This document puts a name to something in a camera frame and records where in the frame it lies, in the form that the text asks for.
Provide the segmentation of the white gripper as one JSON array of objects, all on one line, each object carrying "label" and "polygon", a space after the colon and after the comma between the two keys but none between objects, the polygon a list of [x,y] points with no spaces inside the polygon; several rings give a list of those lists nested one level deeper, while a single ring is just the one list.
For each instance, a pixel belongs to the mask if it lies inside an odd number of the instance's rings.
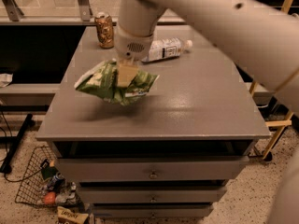
[{"label": "white gripper", "polygon": [[138,72],[138,65],[134,60],[140,61],[148,55],[152,41],[153,35],[135,36],[129,34],[120,26],[116,27],[114,47],[120,57],[117,62],[118,87],[126,88],[131,84]]}]

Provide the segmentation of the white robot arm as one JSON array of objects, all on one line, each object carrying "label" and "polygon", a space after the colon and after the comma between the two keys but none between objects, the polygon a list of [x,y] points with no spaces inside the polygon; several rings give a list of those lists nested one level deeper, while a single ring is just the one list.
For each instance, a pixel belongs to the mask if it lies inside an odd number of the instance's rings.
[{"label": "white robot arm", "polygon": [[121,0],[115,48],[140,60],[172,10],[299,115],[299,20],[255,0]]}]

